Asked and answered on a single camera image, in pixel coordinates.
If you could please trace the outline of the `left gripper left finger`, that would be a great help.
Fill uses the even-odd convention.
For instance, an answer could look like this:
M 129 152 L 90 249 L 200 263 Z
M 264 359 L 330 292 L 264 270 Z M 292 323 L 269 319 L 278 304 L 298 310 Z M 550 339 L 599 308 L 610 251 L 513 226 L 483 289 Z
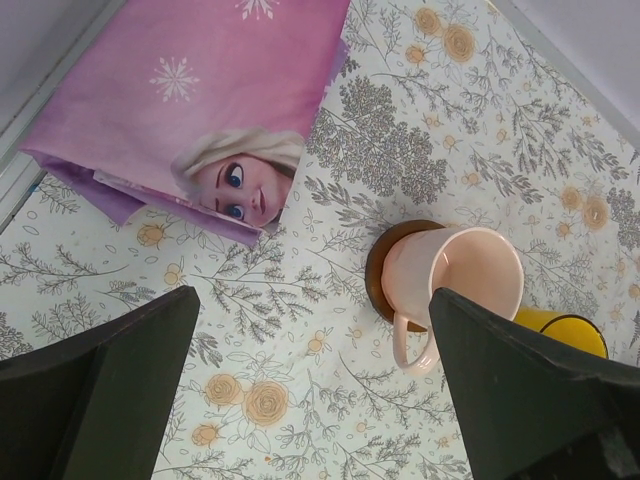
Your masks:
M 2 361 L 2 478 L 150 478 L 199 308 L 183 286 Z

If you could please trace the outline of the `dark wooden coaster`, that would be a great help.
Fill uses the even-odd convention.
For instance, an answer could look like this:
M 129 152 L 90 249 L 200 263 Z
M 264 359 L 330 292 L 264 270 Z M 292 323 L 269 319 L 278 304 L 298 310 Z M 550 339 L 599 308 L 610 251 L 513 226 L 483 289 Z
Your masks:
M 394 309 L 389 304 L 382 288 L 382 270 L 391 248 L 411 234 L 442 229 L 443 225 L 432 220 L 410 220 L 387 229 L 373 244 L 365 265 L 365 289 L 376 313 L 387 323 L 394 323 Z

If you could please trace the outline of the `yellow glass cup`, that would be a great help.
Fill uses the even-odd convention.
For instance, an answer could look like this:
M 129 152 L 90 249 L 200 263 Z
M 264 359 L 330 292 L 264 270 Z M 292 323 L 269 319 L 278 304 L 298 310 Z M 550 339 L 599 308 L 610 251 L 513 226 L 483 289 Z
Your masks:
M 521 307 L 514 322 L 583 352 L 609 358 L 603 335 L 582 316 Z

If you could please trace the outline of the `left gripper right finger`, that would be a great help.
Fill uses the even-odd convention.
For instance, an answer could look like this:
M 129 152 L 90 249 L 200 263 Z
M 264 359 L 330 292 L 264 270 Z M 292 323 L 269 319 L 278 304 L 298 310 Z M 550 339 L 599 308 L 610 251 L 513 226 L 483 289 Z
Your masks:
M 474 478 L 638 478 L 638 368 L 447 288 L 435 291 L 429 313 Z

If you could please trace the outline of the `pink mug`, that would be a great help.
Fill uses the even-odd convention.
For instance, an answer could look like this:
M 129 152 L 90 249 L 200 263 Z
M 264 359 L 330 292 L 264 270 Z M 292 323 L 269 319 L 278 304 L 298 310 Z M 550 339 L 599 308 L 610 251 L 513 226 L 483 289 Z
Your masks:
M 411 233 L 393 244 L 381 272 L 392 307 L 393 352 L 406 373 L 427 374 L 440 360 L 429 306 L 448 288 L 512 321 L 521 305 L 524 272 L 514 246 L 484 227 Z

